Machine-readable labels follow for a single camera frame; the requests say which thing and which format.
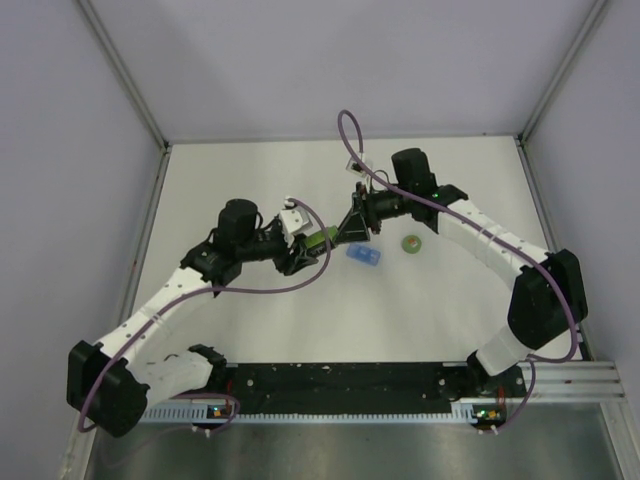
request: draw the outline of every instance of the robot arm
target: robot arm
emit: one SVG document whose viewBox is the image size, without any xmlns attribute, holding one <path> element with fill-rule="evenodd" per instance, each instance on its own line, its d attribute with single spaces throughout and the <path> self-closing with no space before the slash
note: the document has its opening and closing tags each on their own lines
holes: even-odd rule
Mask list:
<svg viewBox="0 0 640 480">
<path fill-rule="evenodd" d="M 67 402 L 82 410 L 107 363 L 117 359 L 99 383 L 88 416 L 118 437 L 136 425 L 145 409 L 161 401 L 205 386 L 219 387 L 217 372 L 224 370 L 226 361 L 212 348 L 196 345 L 160 362 L 150 359 L 196 309 L 210 301 L 211 287 L 226 287 L 240 275 L 243 263 L 270 259 L 279 272 L 292 275 L 325 253 L 324 235 L 319 243 L 309 242 L 302 233 L 312 226 L 309 215 L 289 201 L 266 227 L 256 227 L 259 217 L 252 202 L 229 201 L 217 228 L 189 250 L 145 305 L 94 345 L 79 342 L 69 354 Z"/>
<path fill-rule="evenodd" d="M 382 220 L 410 214 L 433 232 L 448 238 L 493 270 L 512 291 L 505 325 L 487 344 L 467 359 L 470 381 L 478 390 L 490 377 L 523 361 L 568 330 L 567 318 L 549 283 L 521 257 L 496 240 L 513 245 L 545 268 L 562 290 L 577 322 L 587 316 L 587 303 L 578 259 L 568 250 L 550 253 L 510 233 L 487 217 L 467 194 L 453 185 L 438 186 L 426 155 L 417 148 L 392 157 L 399 189 L 429 199 L 479 225 L 484 234 L 452 215 L 415 202 L 396 192 L 368 191 L 358 183 L 352 208 L 338 229 L 336 243 L 368 241 L 378 234 Z"/>
</svg>

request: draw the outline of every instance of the blue block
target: blue block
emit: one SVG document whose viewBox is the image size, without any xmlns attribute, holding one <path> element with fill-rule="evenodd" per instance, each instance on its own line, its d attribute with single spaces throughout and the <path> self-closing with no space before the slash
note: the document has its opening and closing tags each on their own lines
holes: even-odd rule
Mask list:
<svg viewBox="0 0 640 480">
<path fill-rule="evenodd" d="M 347 248 L 347 257 L 374 267 L 380 261 L 380 255 L 381 253 L 378 250 L 357 243 L 352 243 L 349 245 L 349 248 Z"/>
</svg>

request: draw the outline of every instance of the metal floor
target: metal floor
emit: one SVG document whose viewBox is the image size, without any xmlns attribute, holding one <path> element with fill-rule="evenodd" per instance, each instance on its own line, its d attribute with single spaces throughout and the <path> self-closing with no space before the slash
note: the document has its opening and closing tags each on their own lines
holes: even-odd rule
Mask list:
<svg viewBox="0 0 640 480">
<path fill-rule="evenodd" d="M 165 428 L 140 426 L 105 442 L 105 453 L 117 460 Z M 621 478 L 597 405 L 530 405 L 498 437 L 466 425 L 237 425 L 210 440 L 169 433 L 115 470 L 98 457 L 94 452 L 88 479 Z"/>
</svg>

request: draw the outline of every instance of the green ball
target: green ball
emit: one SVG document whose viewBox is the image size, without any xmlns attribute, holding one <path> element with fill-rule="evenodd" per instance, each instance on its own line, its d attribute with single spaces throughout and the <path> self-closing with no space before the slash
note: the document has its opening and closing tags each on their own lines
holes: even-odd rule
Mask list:
<svg viewBox="0 0 640 480">
<path fill-rule="evenodd" d="M 422 240 L 417 235 L 407 235 L 402 239 L 402 249 L 407 253 L 418 253 L 422 248 Z"/>
</svg>

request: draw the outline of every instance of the wire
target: wire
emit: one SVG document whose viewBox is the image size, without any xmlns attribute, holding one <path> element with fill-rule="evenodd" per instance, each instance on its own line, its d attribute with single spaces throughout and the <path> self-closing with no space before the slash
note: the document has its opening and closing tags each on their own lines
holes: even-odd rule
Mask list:
<svg viewBox="0 0 640 480">
<path fill-rule="evenodd" d="M 261 230 L 262 229 L 262 224 L 264 223 L 264 217 L 262 216 L 262 214 L 260 212 L 258 212 L 258 226 L 256 227 L 256 230 Z"/>
<path fill-rule="evenodd" d="M 303 209 L 305 209 L 314 218 L 314 220 L 318 223 L 318 227 L 320 227 L 320 230 L 322 231 L 322 233 L 324 235 L 325 245 L 326 245 L 326 257 L 325 257 L 324 263 L 322 264 L 320 269 L 312 277 L 308 278 L 304 282 L 298 283 L 297 285 L 292 285 L 290 287 L 270 288 L 270 289 L 265 289 L 265 290 L 260 290 L 260 289 L 255 289 L 255 288 L 219 287 L 219 286 L 216 286 L 216 287 L 204 287 L 204 288 L 199 288 L 197 290 L 194 290 L 192 292 L 185 293 L 184 295 L 181 295 L 180 297 L 176 298 L 175 300 L 172 300 L 171 302 L 167 303 L 164 307 L 162 307 L 160 310 L 158 310 L 156 312 L 156 314 L 153 317 L 151 317 L 144 325 L 142 325 L 142 327 L 140 327 L 140 330 L 138 330 L 136 333 L 131 335 L 131 338 L 129 340 L 127 340 L 127 342 L 124 345 L 122 345 L 122 347 L 120 347 L 120 350 L 118 350 L 116 352 L 116 354 L 109 359 L 109 361 L 104 366 L 102 371 L 98 374 L 95 382 L 93 383 L 93 385 L 89 389 L 89 393 L 87 394 L 87 398 L 85 399 L 84 404 L 82 405 L 82 409 L 80 410 L 80 418 L 78 420 L 78 427 L 77 427 L 79 432 L 86 433 L 86 432 L 90 432 L 91 430 L 96 428 L 96 424 L 92 424 L 92 425 L 89 425 L 88 427 L 86 427 L 85 426 L 85 420 L 87 418 L 87 414 L 89 413 L 89 406 L 91 405 L 91 402 L 93 401 L 94 397 L 96 396 L 96 393 L 97 393 L 98 389 L 100 388 L 100 385 L 102 384 L 102 381 L 104 380 L 104 377 L 107 374 L 107 372 L 109 371 L 109 369 L 113 365 L 115 365 L 116 362 L 118 362 L 118 360 L 120 360 L 122 358 L 122 356 L 126 353 L 126 351 L 129 350 L 129 348 L 131 348 L 131 346 L 136 341 L 138 341 L 138 339 L 142 335 L 144 335 L 144 333 L 147 330 L 149 330 L 149 328 L 151 328 L 151 326 L 153 324 L 155 324 L 156 321 L 160 317 L 162 317 L 162 315 L 167 313 L 169 310 L 171 310 L 176 305 L 178 305 L 178 304 L 180 304 L 180 303 L 182 303 L 182 302 L 184 302 L 186 300 L 189 300 L 190 298 L 196 297 L 198 295 L 203 295 L 205 293 L 229 292 L 229 293 L 250 293 L 250 294 L 262 294 L 262 295 L 276 294 L 276 293 L 289 293 L 289 292 L 294 292 L 296 290 L 300 290 L 301 288 L 304 288 L 307 285 L 312 284 L 318 278 L 320 278 L 320 276 L 326 271 L 327 267 L 329 266 L 329 260 L 331 259 L 331 240 L 330 240 L 329 232 L 327 230 L 327 227 L 322 222 L 322 219 L 318 216 L 318 214 L 311 207 L 309 207 L 303 201 L 297 200 L 295 198 L 290 198 L 289 200 L 291 200 L 295 205 L 300 206 Z"/>
<path fill-rule="evenodd" d="M 235 418 L 240 414 L 240 401 L 238 401 L 237 398 L 235 398 L 235 397 L 233 397 L 231 395 L 226 395 L 226 394 L 223 394 L 223 393 L 185 394 L 185 395 L 178 395 L 178 396 L 173 397 L 173 398 L 190 399 L 190 400 L 192 400 L 192 399 L 193 400 L 195 400 L 195 399 L 207 399 L 207 400 L 210 400 L 210 399 L 222 399 L 222 400 L 229 400 L 229 401 L 233 402 L 233 412 L 231 413 L 231 415 L 229 415 L 229 418 L 227 418 L 227 421 L 224 422 L 223 424 L 220 424 L 220 426 L 218 428 L 209 430 L 209 435 L 211 435 L 211 434 L 217 435 L 220 432 L 223 432 L 224 430 L 229 428 L 229 426 L 231 426 L 231 422 L 233 422 L 235 420 Z M 206 428 L 201 428 L 201 427 L 195 427 L 195 428 L 197 430 L 201 430 L 201 431 L 205 431 L 205 432 L 207 430 Z M 177 426 L 177 427 L 165 428 L 164 430 L 161 430 L 160 432 L 156 433 L 155 435 L 152 435 L 151 437 L 147 438 L 146 440 L 144 440 L 140 444 L 136 445 L 134 448 L 131 449 L 131 451 L 129 453 L 127 453 L 124 457 L 122 457 L 122 458 L 120 458 L 120 459 L 118 459 L 116 461 L 110 460 L 107 457 L 106 444 L 104 442 L 104 439 L 102 439 L 101 442 L 100 442 L 100 460 L 102 461 L 102 463 L 104 464 L 105 467 L 107 467 L 110 470 L 113 470 L 115 468 L 118 468 L 118 467 L 122 466 L 124 463 L 128 462 L 129 460 L 131 460 L 132 457 L 134 457 L 135 455 L 140 453 L 142 450 L 147 448 L 149 445 L 151 445 L 153 442 L 158 440 L 160 437 L 163 437 L 163 436 L 165 436 L 165 435 L 167 435 L 169 433 L 183 431 L 183 430 L 191 430 L 191 431 L 193 431 L 193 429 L 194 429 L 193 425 L 180 425 L 180 426 Z"/>
<path fill-rule="evenodd" d="M 271 219 L 271 221 L 269 223 L 267 223 L 262 229 L 261 231 L 266 232 L 267 230 L 269 230 L 269 228 L 271 228 L 271 225 L 274 224 L 274 222 L 276 221 L 275 217 L 273 219 Z"/>
<path fill-rule="evenodd" d="M 500 410 L 502 410 L 503 412 L 506 413 L 507 405 L 506 405 L 505 401 L 506 401 L 506 396 L 505 396 L 505 392 L 504 392 L 504 387 L 502 385 L 500 385 L 498 387 L 498 407 L 500 407 Z"/>
<path fill-rule="evenodd" d="M 384 173 L 384 176 L 386 177 L 387 182 L 391 183 L 391 180 L 389 180 L 389 174 L 386 171 L 384 171 L 382 169 L 378 169 L 378 170 L 374 171 L 373 173 L 378 173 L 378 172 Z M 374 192 L 381 192 L 382 191 L 382 190 L 376 190 L 375 188 L 373 188 L 373 184 L 371 185 L 371 190 L 373 190 Z"/>
<path fill-rule="evenodd" d="M 499 427 L 491 429 L 493 433 L 495 433 L 496 435 L 503 432 L 505 429 L 509 428 L 509 426 L 516 421 L 516 419 L 520 416 L 520 414 L 524 410 L 524 407 L 527 405 L 527 402 L 531 398 L 531 395 L 533 394 L 533 389 L 536 386 L 536 366 L 533 360 L 527 359 L 527 362 L 529 362 L 529 365 L 531 365 L 531 383 L 529 384 L 529 389 L 527 390 L 527 393 L 525 394 L 525 396 L 522 398 L 522 401 L 520 402 L 520 405 L 518 405 L 518 408 L 516 408 L 511 415 L 509 415 L 509 418 L 507 418 L 507 421 L 504 422 Z"/>
<path fill-rule="evenodd" d="M 347 136 L 345 134 L 344 126 L 342 124 L 342 119 L 343 119 L 343 117 L 345 115 L 348 116 L 351 119 L 351 121 L 354 123 L 354 125 L 356 127 L 356 131 L 358 132 L 358 135 L 359 135 L 358 143 L 360 145 L 362 145 L 362 143 L 363 143 L 362 138 L 361 138 L 361 133 L 359 133 L 360 132 L 360 126 L 358 125 L 358 121 L 356 120 L 355 116 L 351 112 L 349 112 L 348 110 L 342 110 L 338 114 L 338 131 L 340 132 L 340 138 L 342 139 L 342 142 L 344 143 L 345 148 L 347 149 L 347 151 L 351 155 L 351 158 L 353 159 L 353 161 L 356 162 L 362 168 L 362 170 L 364 170 L 371 178 L 373 178 L 380 185 L 386 187 L 387 189 L 391 190 L 392 192 L 395 192 L 395 193 L 397 193 L 399 195 L 402 195 L 402 196 L 404 196 L 406 198 L 409 198 L 409 199 L 411 199 L 411 200 L 413 200 L 415 202 L 418 202 L 418 203 L 421 203 L 423 205 L 426 205 L 427 207 L 433 208 L 434 210 L 438 210 L 439 212 L 451 215 L 454 218 L 457 218 L 458 220 L 460 220 L 461 222 L 466 223 L 467 225 L 469 225 L 474 230 L 480 232 L 485 237 L 491 239 L 492 241 L 494 241 L 495 243 L 500 245 L 502 248 L 505 248 L 506 250 L 509 250 L 511 253 L 513 253 L 517 257 L 520 257 L 521 259 L 523 259 L 525 262 L 527 262 L 533 268 L 535 268 L 540 273 L 540 275 L 542 275 L 544 277 L 544 279 L 547 281 L 549 286 L 551 286 L 551 289 L 553 290 L 553 293 L 555 293 L 556 297 L 558 297 L 558 301 L 560 302 L 560 305 L 562 306 L 562 310 L 563 310 L 563 312 L 565 314 L 565 317 L 567 318 L 567 323 L 569 325 L 569 333 L 571 335 L 571 347 L 569 348 L 569 352 L 562 358 L 545 358 L 545 357 L 540 357 L 538 355 L 533 355 L 533 354 L 529 355 L 529 358 L 531 358 L 533 360 L 539 360 L 539 361 L 543 361 L 543 362 L 548 362 L 548 363 L 564 363 L 566 361 L 571 360 L 573 358 L 573 356 L 576 354 L 576 351 L 578 350 L 578 333 L 576 332 L 576 321 L 573 318 L 573 314 L 571 313 L 571 307 L 569 307 L 569 303 L 567 302 L 567 299 L 565 298 L 564 294 L 562 293 L 562 290 L 560 289 L 560 286 L 558 285 L 556 280 L 551 276 L 551 274 L 549 272 L 547 272 L 547 270 L 542 265 L 540 265 L 538 262 L 536 262 L 529 255 L 527 255 L 526 253 L 522 252 L 521 250 L 518 250 L 516 247 L 514 247 L 513 245 L 510 245 L 509 243 L 505 242 L 501 238 L 495 237 L 493 234 L 491 234 L 489 231 L 483 229 L 480 225 L 478 225 L 473 220 L 471 220 L 471 219 L 465 217 L 464 215 L 461 215 L 458 212 L 455 212 L 455 211 L 453 211 L 453 210 L 451 210 L 451 209 L 449 209 L 447 207 L 444 207 L 444 206 L 439 205 L 439 204 L 437 204 L 435 202 L 432 202 L 431 200 L 419 197 L 417 195 L 414 195 L 413 193 L 410 193 L 410 192 L 407 192 L 405 190 L 402 190 L 402 189 L 396 187 L 395 185 L 384 181 L 381 177 L 376 175 L 375 172 L 373 172 L 362 160 L 360 160 L 359 155 L 356 153 L 356 151 L 353 149 L 353 147 L 351 147 L 351 144 L 349 143 L 349 140 L 348 140 L 348 138 L 347 138 Z"/>
</svg>

